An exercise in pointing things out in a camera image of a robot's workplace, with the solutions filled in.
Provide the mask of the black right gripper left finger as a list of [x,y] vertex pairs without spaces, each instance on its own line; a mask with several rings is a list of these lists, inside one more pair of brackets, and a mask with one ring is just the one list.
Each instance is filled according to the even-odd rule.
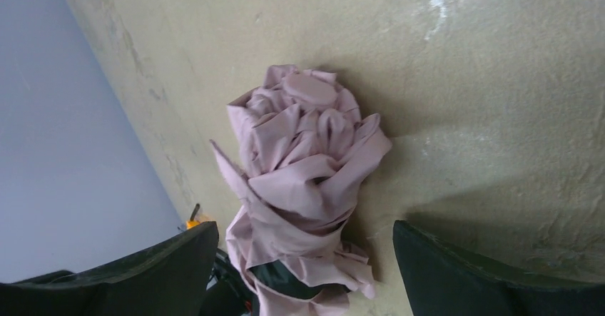
[[2,315],[198,315],[218,227],[204,222],[82,272],[59,270],[1,284]]

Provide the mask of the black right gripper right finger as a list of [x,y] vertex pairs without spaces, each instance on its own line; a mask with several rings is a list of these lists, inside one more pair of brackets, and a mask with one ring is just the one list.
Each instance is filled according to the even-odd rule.
[[541,275],[470,252],[405,220],[392,241],[414,315],[603,315],[604,285]]

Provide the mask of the pink and black folding umbrella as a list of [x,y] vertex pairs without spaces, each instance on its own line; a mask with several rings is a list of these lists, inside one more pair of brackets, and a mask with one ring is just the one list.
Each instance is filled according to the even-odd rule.
[[362,182],[392,144],[335,73],[268,67],[263,84],[227,107],[234,163],[214,148],[241,202],[228,257],[256,315],[342,315],[351,292],[375,296],[364,250],[342,239]]

